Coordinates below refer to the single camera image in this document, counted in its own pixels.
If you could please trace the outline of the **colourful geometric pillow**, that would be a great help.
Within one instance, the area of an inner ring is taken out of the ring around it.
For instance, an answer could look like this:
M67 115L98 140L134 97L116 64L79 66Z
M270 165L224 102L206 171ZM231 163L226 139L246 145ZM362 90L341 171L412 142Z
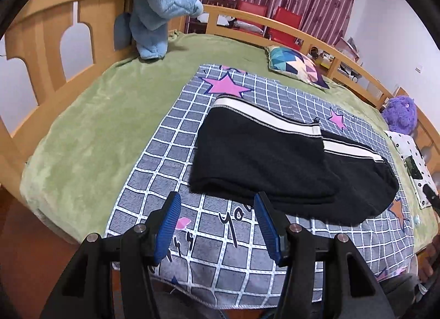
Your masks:
M320 89L329 89L314 62L301 52L277 45L268 46L265 51L268 56L268 67L273 72Z

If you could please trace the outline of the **white black-spotted cloth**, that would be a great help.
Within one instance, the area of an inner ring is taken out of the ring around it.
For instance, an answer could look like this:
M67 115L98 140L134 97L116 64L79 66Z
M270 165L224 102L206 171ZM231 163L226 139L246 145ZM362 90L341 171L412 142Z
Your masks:
M385 133L392 140L400 158L405 164L417 192L419 207L421 209L430 207L432 204L424 190L428 190L429 194L438 195L439 193L413 138L409 135L393 131L385 131Z

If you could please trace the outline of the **black pants with white stripe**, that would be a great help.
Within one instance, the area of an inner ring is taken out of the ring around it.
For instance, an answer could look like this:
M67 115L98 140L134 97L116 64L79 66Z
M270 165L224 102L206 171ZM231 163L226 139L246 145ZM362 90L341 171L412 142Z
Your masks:
M192 164L194 193L249 205L264 192L289 216L347 227L381 215L399 190L368 146L229 95L209 109Z

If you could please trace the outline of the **wooden bed frame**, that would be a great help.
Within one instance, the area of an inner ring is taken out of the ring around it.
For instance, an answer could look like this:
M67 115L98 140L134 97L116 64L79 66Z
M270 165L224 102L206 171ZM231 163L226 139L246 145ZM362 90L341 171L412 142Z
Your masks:
M30 0L7 29L6 54L24 62L37 93L37 107L23 124L13 132L1 130L1 185L25 206L20 192L24 168L56 118L114 63L135 57L133 46L117 49L113 43L115 21L129 1ZM245 43L237 32L208 35ZM331 83L343 86L337 79L330 80L329 87ZM343 87L376 109L354 86ZM439 229L439 216L431 207L419 207L404 162L387 139L392 154L388 161L400 182L397 210L346 229L383 279L407 269Z

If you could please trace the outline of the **red chair left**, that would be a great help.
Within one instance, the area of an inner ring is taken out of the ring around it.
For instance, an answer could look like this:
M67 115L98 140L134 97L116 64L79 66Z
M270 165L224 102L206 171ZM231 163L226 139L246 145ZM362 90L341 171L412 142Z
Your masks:
M252 13L258 16L266 16L267 13L267 6L264 5L259 5L259 4L255 4L255 3L251 3L251 2L247 2L247 1L242 1L240 0L237 4L237 9L241 10L241 11L245 11L247 13ZM254 33L254 34L264 34L265 31L265 26L263 26L262 24L258 24L255 23L253 21L245 21L246 24L249 24L251 26L255 26L256 28L259 28L260 31L257 31L256 29L254 29L253 31L248 31L248 33Z

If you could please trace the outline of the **green plush bedspread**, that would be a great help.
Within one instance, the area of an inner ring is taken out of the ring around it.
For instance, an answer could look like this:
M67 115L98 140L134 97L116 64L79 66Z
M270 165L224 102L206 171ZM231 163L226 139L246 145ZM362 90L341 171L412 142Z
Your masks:
M103 233L113 205L142 149L205 63L222 64L316 95L367 121L380 113L337 83L326 91L271 72L262 48L203 34L172 34L163 59L128 57L114 63L51 125L27 160L20 192L50 230L76 243Z

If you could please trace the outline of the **purple plush toy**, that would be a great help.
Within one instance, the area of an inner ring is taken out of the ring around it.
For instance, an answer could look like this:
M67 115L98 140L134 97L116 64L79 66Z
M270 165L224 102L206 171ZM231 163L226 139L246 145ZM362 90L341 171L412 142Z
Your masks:
M381 114L392 132L410 135L416 128L417 107L408 96L399 95L390 99Z

